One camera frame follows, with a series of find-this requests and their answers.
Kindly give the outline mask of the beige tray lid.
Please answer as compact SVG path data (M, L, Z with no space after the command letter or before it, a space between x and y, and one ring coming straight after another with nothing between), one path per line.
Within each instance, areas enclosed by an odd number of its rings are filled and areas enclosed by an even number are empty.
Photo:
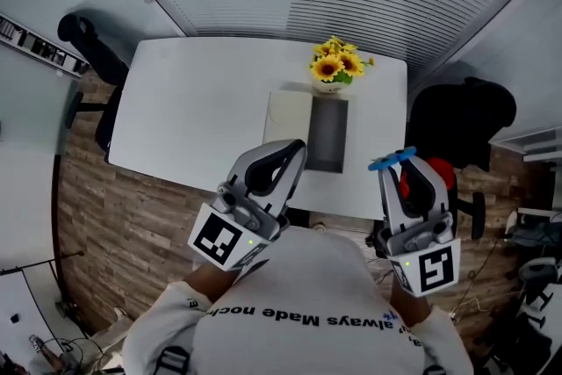
M309 92L275 90L270 93L263 143L284 140L308 141L313 95Z

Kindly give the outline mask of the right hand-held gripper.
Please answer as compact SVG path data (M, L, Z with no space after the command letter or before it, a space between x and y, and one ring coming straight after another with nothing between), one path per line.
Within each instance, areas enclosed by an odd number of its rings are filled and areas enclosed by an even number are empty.
M458 282L460 240L440 174L416 155L400 166L400 182L392 167L378 173L385 214L378 240L401 287L420 298ZM409 222L419 223L406 229Z

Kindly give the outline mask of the person's left forearm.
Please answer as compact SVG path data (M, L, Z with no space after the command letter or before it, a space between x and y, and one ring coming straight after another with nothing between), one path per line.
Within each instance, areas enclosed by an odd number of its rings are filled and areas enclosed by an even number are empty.
M240 273L239 270L223 271L212 263L203 263L188 274L184 281L214 303L233 286Z

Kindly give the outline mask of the person's right forearm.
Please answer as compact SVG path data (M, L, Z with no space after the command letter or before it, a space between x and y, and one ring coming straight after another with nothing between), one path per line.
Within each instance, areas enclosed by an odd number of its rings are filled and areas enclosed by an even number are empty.
M423 297L416 298L411 295L403 289L396 278L393 279L390 305L409 328L424 322L431 314L431 306L427 300Z

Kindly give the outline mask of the black bag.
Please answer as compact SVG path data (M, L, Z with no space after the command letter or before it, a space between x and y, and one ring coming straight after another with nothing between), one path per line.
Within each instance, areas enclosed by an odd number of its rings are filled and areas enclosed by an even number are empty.
M537 375L551 356L551 338L531 329L507 335L497 346L496 356L514 375Z

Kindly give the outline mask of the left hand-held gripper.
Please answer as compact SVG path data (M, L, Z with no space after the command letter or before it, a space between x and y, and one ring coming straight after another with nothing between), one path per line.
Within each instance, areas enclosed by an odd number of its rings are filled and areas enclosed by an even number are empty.
M243 153L234 163L227 183L246 197L266 197L265 210L221 184L213 202L201 206L189 246L223 271L244 269L289 227L283 214L273 217L269 212L285 209L306 159L303 140L267 142Z

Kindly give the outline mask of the black office chair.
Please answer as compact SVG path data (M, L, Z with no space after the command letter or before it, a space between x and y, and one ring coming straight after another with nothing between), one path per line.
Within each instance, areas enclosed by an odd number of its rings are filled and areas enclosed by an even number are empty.
M70 101L65 116L65 126L70 129L77 113L102 112L95 132L95 142L104 152L105 158L108 158L119 102L129 68L99 39L94 25L87 18L68 14L61 19L57 33L60 40L70 42L85 57L104 83L114 87L106 103L84 102L83 93L78 91Z
M414 100L406 145L416 147L416 155L425 161L431 156L444 159L454 171L468 165L489 171L489 141L511 126L515 115L515 98L498 83L469 76L461 84L430 86ZM485 230L485 197L475 191L470 202L458 198L455 177L455 185L448 191L452 230L457 230L458 212L466 213L472 217L472 239L476 241Z

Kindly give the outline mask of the grey tray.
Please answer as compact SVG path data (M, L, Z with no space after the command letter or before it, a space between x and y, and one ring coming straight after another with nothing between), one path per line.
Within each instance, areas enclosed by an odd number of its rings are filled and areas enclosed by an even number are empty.
M343 173L348 104L340 98L313 98L306 169Z

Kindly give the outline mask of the white wall shelf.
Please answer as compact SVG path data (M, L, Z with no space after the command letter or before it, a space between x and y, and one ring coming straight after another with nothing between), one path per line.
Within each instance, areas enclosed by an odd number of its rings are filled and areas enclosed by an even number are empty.
M46 40L1 12L0 44L74 78L80 78L90 69L86 60Z

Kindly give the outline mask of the white side table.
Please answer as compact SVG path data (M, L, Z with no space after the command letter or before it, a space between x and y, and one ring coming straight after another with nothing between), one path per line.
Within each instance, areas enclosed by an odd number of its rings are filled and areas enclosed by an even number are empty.
M562 165L562 126L497 140L494 145L516 152L524 162Z

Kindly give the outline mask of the black metal stand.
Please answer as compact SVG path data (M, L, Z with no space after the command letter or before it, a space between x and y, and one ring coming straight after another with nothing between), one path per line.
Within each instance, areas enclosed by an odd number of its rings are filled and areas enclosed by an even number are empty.
M37 263L29 263L22 266L15 266L9 269L0 269L0 277L18 272L24 273L24 271L27 269L47 265L50 268L50 271L54 277L54 281L57 284L59 293L61 295L61 299L55 302L55 309L62 318L70 319L73 316L74 311L76 310L76 303L70 298L68 294L68 287L66 281L64 280L64 276L62 275L61 262L72 257L82 256L84 256L84 252L82 250L78 250L74 253L69 254L62 253L58 256L39 261Z

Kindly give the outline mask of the potted yellow sunflowers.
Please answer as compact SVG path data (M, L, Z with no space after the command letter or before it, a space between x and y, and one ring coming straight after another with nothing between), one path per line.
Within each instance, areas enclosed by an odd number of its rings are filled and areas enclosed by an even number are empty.
M375 62L373 56L362 57L356 44L331 35L314 46L308 69L318 92L336 94L348 88L356 78L363 77Z

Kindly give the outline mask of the blue scissors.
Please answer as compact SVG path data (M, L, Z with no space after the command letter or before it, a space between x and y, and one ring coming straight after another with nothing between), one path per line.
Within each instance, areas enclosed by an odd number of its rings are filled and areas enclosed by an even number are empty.
M396 150L391 154L372 160L368 166L368 170L381 171L383 169L392 167L395 164L408 160L412 156L416 155L416 152L417 152L416 147L407 147L407 148Z

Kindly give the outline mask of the person's white printed shirt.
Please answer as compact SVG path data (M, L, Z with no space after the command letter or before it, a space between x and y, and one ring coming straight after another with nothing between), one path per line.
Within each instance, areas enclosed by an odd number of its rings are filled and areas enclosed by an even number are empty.
M126 375L473 375L450 316L407 327L351 240L290 227L216 302L170 283L130 328Z

